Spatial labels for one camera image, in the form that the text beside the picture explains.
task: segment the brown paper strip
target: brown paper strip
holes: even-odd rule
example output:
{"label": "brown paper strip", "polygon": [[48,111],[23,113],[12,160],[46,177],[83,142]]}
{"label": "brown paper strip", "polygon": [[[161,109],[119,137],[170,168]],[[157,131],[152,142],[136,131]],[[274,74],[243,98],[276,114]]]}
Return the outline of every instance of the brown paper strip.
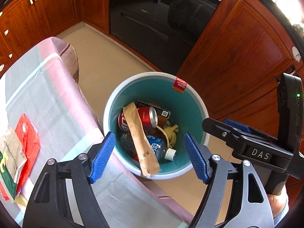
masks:
{"label": "brown paper strip", "polygon": [[133,138],[142,174],[145,177],[149,176],[149,173],[153,176],[160,171],[160,166],[154,151],[145,136],[134,102],[124,107],[123,112]]}

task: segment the trash can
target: trash can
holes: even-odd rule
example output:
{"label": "trash can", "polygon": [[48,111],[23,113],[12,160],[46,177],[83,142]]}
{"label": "trash can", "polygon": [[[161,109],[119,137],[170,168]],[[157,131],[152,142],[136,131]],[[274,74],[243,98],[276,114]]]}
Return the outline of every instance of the trash can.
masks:
{"label": "trash can", "polygon": [[118,127],[118,115],[123,107],[138,100],[155,103],[171,112],[171,126],[177,124],[179,132],[174,149],[176,156],[173,161],[160,164],[161,171],[148,178],[155,180],[178,177],[190,169],[192,164],[183,146],[183,135],[189,132],[197,142],[207,145],[209,134],[202,129],[202,122],[208,117],[207,109],[197,92],[187,84],[183,93],[172,89],[176,77],[166,73],[148,72],[137,74],[122,82],[111,94],[104,110],[104,134],[112,131],[116,135],[116,145],[113,153],[132,173],[140,176],[139,163],[129,156],[120,146],[122,134]]}

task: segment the plastic bottle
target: plastic bottle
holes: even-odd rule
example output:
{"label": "plastic bottle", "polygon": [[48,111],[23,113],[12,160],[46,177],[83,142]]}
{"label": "plastic bottle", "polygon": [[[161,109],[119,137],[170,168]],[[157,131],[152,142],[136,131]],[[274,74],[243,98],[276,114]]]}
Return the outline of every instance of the plastic bottle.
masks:
{"label": "plastic bottle", "polygon": [[[148,142],[152,147],[158,161],[162,159],[172,161],[175,157],[176,150],[167,148],[166,143],[159,138],[147,135]],[[120,138],[120,145],[127,151],[136,153],[131,133],[123,133]]]}

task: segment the blue sleeve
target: blue sleeve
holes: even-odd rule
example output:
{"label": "blue sleeve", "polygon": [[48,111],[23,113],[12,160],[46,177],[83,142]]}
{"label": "blue sleeve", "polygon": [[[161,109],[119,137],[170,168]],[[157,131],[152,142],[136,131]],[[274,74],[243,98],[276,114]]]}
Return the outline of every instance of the blue sleeve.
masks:
{"label": "blue sleeve", "polygon": [[273,222],[275,223],[275,226],[277,224],[279,224],[279,222],[284,218],[284,216],[287,214],[288,211],[289,211],[289,206],[288,206],[288,197],[287,197],[286,205],[285,205],[284,209],[282,210],[282,212],[280,212],[280,214],[278,216],[276,216],[273,219]]}

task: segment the white bottle cap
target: white bottle cap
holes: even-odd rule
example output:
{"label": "white bottle cap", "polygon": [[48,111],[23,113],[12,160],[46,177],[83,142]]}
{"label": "white bottle cap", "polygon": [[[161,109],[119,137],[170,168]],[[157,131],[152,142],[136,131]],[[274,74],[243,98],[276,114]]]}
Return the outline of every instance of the white bottle cap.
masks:
{"label": "white bottle cap", "polygon": [[165,155],[165,159],[172,161],[175,157],[175,153],[176,153],[176,150],[168,148],[166,155]]}

